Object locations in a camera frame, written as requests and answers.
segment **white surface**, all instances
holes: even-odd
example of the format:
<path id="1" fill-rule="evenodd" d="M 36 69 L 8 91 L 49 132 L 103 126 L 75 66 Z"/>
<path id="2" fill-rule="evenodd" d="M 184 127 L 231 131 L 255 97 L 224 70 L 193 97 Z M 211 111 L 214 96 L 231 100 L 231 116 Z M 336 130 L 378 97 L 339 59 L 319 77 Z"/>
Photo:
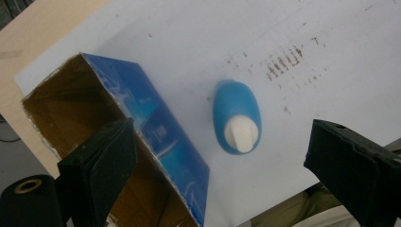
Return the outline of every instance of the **white surface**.
<path id="1" fill-rule="evenodd" d="M 224 128 L 224 138 L 227 143 L 242 153 L 251 151 L 258 137 L 256 124 L 246 115 L 233 116 Z"/>
<path id="2" fill-rule="evenodd" d="M 382 146 L 400 137 L 400 21 L 399 0 L 116 0 L 16 80 L 27 94 L 78 51 L 140 63 L 211 168 L 205 225 L 236 226 L 318 181 L 303 168 L 313 118 Z M 214 135 L 222 79 L 259 104 L 249 154 Z"/>

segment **cardboard box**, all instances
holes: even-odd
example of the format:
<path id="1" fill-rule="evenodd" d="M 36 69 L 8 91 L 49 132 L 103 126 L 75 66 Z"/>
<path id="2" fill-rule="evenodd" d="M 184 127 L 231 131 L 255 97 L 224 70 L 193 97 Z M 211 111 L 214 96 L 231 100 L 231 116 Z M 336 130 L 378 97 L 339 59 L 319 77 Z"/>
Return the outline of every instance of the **cardboard box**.
<path id="1" fill-rule="evenodd" d="M 76 55 L 23 105 L 60 158 L 103 125 L 133 117 L 138 166 L 112 209 L 118 226 L 203 225 L 209 168 L 138 64 Z"/>

